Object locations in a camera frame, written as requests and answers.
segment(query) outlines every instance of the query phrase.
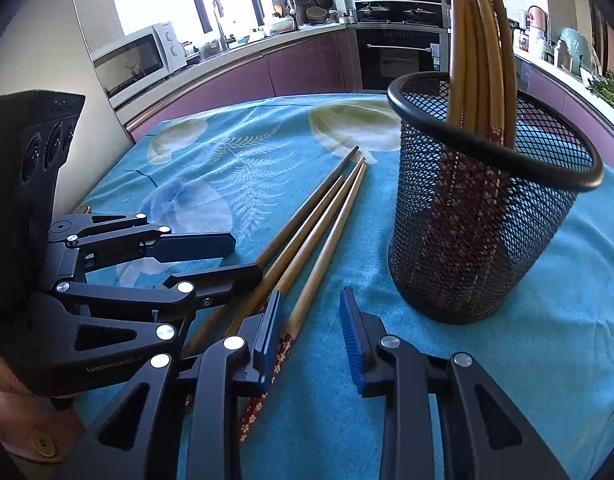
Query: black mesh basket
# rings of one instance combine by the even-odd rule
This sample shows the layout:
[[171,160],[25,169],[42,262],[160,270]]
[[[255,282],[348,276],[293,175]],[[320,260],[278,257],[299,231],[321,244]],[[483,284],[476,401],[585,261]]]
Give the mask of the black mesh basket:
[[389,270],[415,309],[459,324],[498,309],[603,170],[577,127],[524,92],[515,150],[446,123],[448,94],[446,73],[389,86],[402,119]]

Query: countertop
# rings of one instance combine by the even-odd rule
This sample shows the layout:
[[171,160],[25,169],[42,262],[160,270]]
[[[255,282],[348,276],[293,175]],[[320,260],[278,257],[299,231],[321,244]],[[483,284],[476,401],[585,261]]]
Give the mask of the countertop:
[[612,106],[603,99],[600,99],[598,96],[592,94],[584,86],[582,81],[578,80],[571,74],[568,74],[564,70],[555,67],[551,63],[547,63],[545,60],[536,58],[535,56],[531,56],[523,50],[514,49],[514,54],[522,60],[526,61],[527,63],[531,63],[552,78],[557,79],[564,86],[567,86],[570,90],[575,92],[575,94],[577,94],[582,100],[589,104],[591,108],[594,108],[599,115],[604,117],[609,124],[612,124],[614,126],[614,109],[612,108]]
[[[264,50],[268,50],[276,46],[281,46],[285,43],[291,43],[293,41],[300,40],[303,38],[309,38],[310,36],[322,34],[323,32],[334,32],[336,30],[345,30],[347,28],[372,27],[376,27],[376,24],[356,23],[353,25],[341,25],[338,23],[333,23],[330,25],[316,25],[314,27],[303,28],[302,30],[295,30],[293,32],[286,32],[284,34],[279,34],[277,36],[271,36],[263,40],[255,41],[254,43],[239,46],[228,52],[217,54],[216,56],[204,60],[197,65],[193,65],[184,70],[181,70],[180,72],[175,73],[169,78],[158,83],[149,91],[146,91],[145,93],[139,95],[129,103],[124,104],[120,108],[118,108],[116,110],[118,119],[120,120],[121,124],[127,124],[130,120],[132,120],[132,118],[142,113],[143,110],[146,110],[147,108],[156,104],[158,101],[162,100],[165,96],[171,94],[178,88],[181,88],[182,86],[185,86],[194,80],[202,78],[204,75],[207,75],[210,72],[219,70],[222,67],[228,66],[229,64],[236,63],[246,57],[254,56],[255,54],[263,52]],[[445,32],[443,29],[439,30],[437,28],[434,29],[432,27],[424,26],[407,25],[407,28]],[[557,79],[563,85],[567,86],[582,100],[587,102],[587,104],[589,104],[591,108],[594,108],[599,115],[605,118],[607,122],[614,126],[614,109],[604,100],[593,95],[580,80],[564,72],[563,70],[556,68],[552,64],[549,64],[542,59],[530,56],[530,54],[523,50],[514,49],[514,54],[522,60],[534,65],[552,78]]]
[[217,54],[216,56],[210,57],[199,64],[192,65],[169,76],[169,78],[159,82],[153,88],[143,94],[140,94],[127,104],[121,105],[116,109],[118,120],[121,124],[127,124],[127,122],[132,120],[138,114],[142,113],[143,110],[146,110],[150,106],[156,104],[158,101],[163,99],[168,94],[171,94],[178,88],[181,88],[182,86],[185,86],[196,79],[202,78],[204,75],[214,72],[223,66],[236,63],[245,57],[254,56],[258,52],[268,50],[275,46],[280,46],[284,43],[301,40],[302,38],[309,38],[310,36],[322,34],[323,32],[345,30],[346,28],[347,25],[340,25],[338,23],[333,23],[330,25],[316,25],[303,30],[285,32],[284,34],[264,38],[263,40],[236,47],[228,52]]

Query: purple cabinet door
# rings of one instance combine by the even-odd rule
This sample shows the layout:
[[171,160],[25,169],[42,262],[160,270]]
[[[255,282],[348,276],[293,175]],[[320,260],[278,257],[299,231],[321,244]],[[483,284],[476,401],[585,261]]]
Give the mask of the purple cabinet door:
[[354,92],[363,89],[363,78],[360,73],[360,57],[356,31],[353,29],[336,32],[338,59],[340,59],[340,73],[343,78],[345,92]]
[[132,132],[136,142],[161,121],[178,119],[213,108],[274,96],[264,59],[255,59],[212,79],[163,108]]
[[602,161],[614,169],[614,138],[612,134],[581,105],[577,99],[570,95],[565,97],[562,114],[574,123],[594,144]]
[[562,113],[566,92],[561,86],[554,83],[549,76],[546,76],[536,68],[532,68],[530,72],[527,93],[555,108],[557,112]]
[[344,92],[335,34],[265,54],[276,96]]

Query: blue tablecloth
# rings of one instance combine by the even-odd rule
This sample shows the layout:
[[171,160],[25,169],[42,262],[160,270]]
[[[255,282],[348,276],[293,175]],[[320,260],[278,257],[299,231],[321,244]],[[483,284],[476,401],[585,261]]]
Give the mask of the blue tablecloth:
[[[602,186],[579,196],[497,314],[449,326],[415,312],[389,276],[399,127],[385,98],[357,95],[274,98],[161,123],[85,202],[95,212],[144,212],[174,232],[229,230],[235,254],[175,265],[146,259],[90,281],[152,286],[172,270],[252,261],[359,144],[370,163],[363,187],[289,361],[242,446],[243,477],[378,478],[384,401],[357,395],[338,322],[338,295],[350,285],[361,309],[421,351],[474,355],[572,480],[589,478],[614,445],[614,171],[606,168]],[[310,267],[287,295],[287,311]],[[194,327],[207,314],[200,311]],[[77,398],[85,424],[119,388]],[[434,431],[442,478],[437,424]]]

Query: oven door handle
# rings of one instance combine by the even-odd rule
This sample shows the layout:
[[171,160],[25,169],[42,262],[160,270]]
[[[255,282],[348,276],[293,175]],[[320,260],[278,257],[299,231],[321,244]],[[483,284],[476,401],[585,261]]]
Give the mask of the oven door handle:
[[420,52],[431,52],[431,47],[420,48],[418,46],[372,45],[371,43],[367,43],[367,48],[399,48],[402,50],[419,50]]

